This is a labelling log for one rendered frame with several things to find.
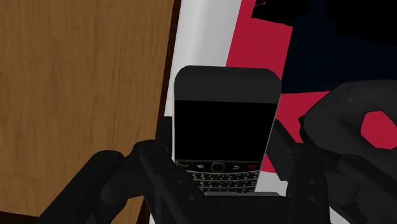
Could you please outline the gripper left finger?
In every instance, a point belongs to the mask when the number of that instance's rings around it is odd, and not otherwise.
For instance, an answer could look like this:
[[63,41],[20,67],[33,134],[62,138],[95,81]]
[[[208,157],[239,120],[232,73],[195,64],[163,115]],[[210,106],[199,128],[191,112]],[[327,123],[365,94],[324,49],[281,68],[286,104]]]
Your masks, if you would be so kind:
[[127,201],[143,196],[156,224],[224,224],[198,186],[164,149],[169,140],[145,140],[124,157],[95,153],[36,224],[111,224]]

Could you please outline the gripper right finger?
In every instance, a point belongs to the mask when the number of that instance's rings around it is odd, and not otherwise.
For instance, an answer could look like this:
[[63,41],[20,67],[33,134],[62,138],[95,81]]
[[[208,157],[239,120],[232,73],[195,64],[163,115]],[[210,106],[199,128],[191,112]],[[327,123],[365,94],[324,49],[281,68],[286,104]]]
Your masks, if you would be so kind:
[[397,180],[368,160],[296,142],[279,120],[266,155],[287,182],[288,224],[397,224]]

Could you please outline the black keypad mobile phone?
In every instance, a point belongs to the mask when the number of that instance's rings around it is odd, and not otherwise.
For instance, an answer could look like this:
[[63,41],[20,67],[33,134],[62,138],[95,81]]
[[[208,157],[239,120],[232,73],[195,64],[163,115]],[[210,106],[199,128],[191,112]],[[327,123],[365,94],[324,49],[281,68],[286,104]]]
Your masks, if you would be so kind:
[[280,96],[269,69],[185,66],[174,80],[175,163],[204,193],[254,192]]

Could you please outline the dark grey looped object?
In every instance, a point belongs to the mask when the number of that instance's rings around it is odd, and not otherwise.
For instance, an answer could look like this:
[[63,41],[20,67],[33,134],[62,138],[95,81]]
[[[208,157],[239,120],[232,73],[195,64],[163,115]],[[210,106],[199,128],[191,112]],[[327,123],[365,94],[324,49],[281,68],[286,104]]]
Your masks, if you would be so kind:
[[365,115],[381,111],[397,126],[397,80],[353,81],[327,93],[303,116],[302,128],[319,148],[358,155],[397,179],[397,149],[376,148],[361,135]]

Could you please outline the brown wooden desk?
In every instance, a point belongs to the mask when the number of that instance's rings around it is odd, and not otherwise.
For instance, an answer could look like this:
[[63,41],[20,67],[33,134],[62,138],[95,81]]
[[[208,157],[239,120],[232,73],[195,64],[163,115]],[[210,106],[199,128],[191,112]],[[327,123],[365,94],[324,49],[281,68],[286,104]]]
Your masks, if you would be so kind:
[[177,0],[0,0],[0,211],[37,216],[155,135]]

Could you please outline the red flat mat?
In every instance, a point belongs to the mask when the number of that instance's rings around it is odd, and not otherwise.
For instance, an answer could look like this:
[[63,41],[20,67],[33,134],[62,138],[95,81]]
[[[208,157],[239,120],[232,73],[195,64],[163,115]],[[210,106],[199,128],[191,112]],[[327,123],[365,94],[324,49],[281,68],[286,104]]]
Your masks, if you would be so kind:
[[[294,140],[314,144],[303,116],[327,93],[397,80],[397,0],[242,0],[227,65],[280,76],[277,118]],[[397,126],[381,111],[365,115],[361,135],[397,149]]]

